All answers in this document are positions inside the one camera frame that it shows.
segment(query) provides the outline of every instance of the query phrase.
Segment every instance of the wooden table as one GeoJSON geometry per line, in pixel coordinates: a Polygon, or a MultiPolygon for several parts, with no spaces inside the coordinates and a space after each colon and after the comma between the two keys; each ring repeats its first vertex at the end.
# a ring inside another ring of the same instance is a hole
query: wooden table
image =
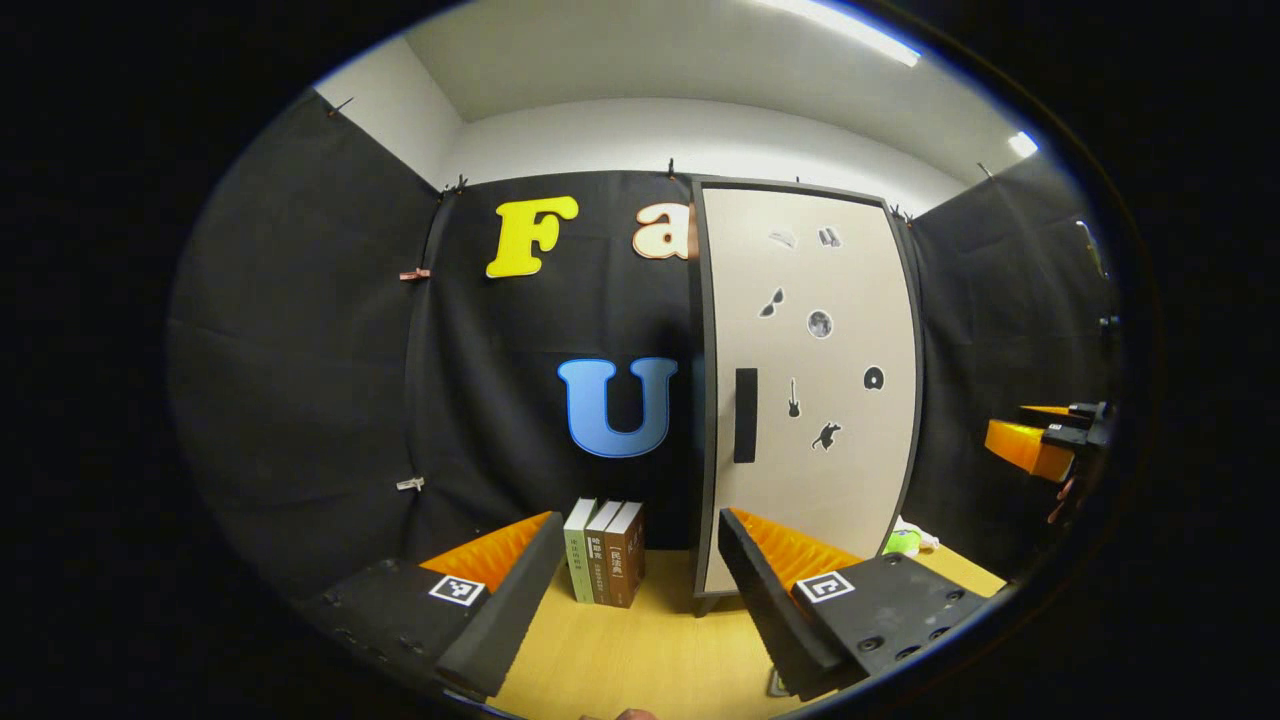
{"type": "MultiPolygon", "coordinates": [[[[946,547],[916,560],[984,597],[1005,584],[946,547]]],[[[694,618],[689,552],[648,551],[645,564],[626,610],[573,600],[562,565],[489,705],[531,720],[613,720],[628,707],[660,720],[753,720],[804,705],[765,694],[773,664],[741,598],[694,618]]]]}

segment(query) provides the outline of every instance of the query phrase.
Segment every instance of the orange block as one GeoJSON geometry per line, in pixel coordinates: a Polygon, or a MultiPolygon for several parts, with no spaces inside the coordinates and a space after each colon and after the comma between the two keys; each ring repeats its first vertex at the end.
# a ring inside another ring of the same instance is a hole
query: orange block
{"type": "Polygon", "coordinates": [[[550,510],[541,515],[526,518],[518,523],[494,530],[486,536],[442,552],[419,565],[454,578],[484,583],[490,593],[498,592],[498,585],[507,578],[516,561],[529,547],[543,523],[550,516],[550,510]]]}
{"type": "Polygon", "coordinates": [[[773,574],[778,577],[787,592],[791,592],[799,580],[863,561],[838,547],[832,547],[773,520],[765,520],[736,507],[730,507],[730,512],[736,515],[742,527],[746,528],[746,533],[759,546],[769,568],[773,569],[773,574]]]}
{"type": "Polygon", "coordinates": [[[1042,428],[988,420],[984,445],[987,450],[1023,470],[1061,483],[1066,479],[1066,471],[1071,468],[1075,454],[1064,447],[1044,445],[1041,442],[1043,437],[1042,428]]]}
{"type": "Polygon", "coordinates": [[[1062,407],[1059,405],[1023,405],[1024,410],[1038,410],[1041,413],[1052,413],[1053,415],[1070,415],[1070,407],[1062,407]]]}

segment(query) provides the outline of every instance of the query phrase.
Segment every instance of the ceiling light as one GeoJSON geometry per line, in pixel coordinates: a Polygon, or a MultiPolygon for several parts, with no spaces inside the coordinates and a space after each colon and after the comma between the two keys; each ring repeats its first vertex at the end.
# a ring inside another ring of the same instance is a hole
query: ceiling light
{"type": "Polygon", "coordinates": [[[1030,158],[1039,147],[1036,141],[1027,136],[1025,132],[1020,132],[1014,137],[1009,138],[1009,146],[1018,152],[1019,158],[1030,158]]]}
{"type": "Polygon", "coordinates": [[[911,50],[906,45],[893,40],[892,37],[884,35],[883,32],[865,26],[854,18],[846,15],[845,13],[824,5],[822,3],[815,3],[814,0],[755,0],[760,5],[768,5],[778,10],[786,10],[795,15],[800,15],[809,20],[813,20],[828,29],[836,31],[841,35],[852,37],[854,40],[893,58],[899,63],[913,68],[915,63],[920,59],[920,54],[911,50]]]}

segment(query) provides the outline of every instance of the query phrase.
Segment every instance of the white door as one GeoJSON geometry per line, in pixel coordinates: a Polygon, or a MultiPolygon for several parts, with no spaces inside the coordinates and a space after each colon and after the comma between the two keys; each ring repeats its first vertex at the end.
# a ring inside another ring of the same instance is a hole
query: white door
{"type": "Polygon", "coordinates": [[[795,192],[703,199],[718,404],[703,589],[736,589],[717,550],[722,507],[873,557],[897,512],[916,409],[915,329],[888,219],[878,205],[795,192]],[[733,461],[739,368],[758,372],[753,462],[733,461]]]}

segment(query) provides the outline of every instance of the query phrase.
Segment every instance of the blue letter u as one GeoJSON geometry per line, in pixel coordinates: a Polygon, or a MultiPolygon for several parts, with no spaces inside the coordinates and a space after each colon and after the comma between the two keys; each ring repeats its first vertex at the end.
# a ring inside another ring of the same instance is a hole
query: blue letter u
{"type": "Polygon", "coordinates": [[[635,457],[662,445],[669,424],[671,375],[676,361],[641,357],[631,364],[644,393],[644,421],[634,433],[609,427],[608,382],[617,368],[608,360],[570,360],[556,372],[568,392],[568,434],[579,447],[602,457],[635,457]]]}

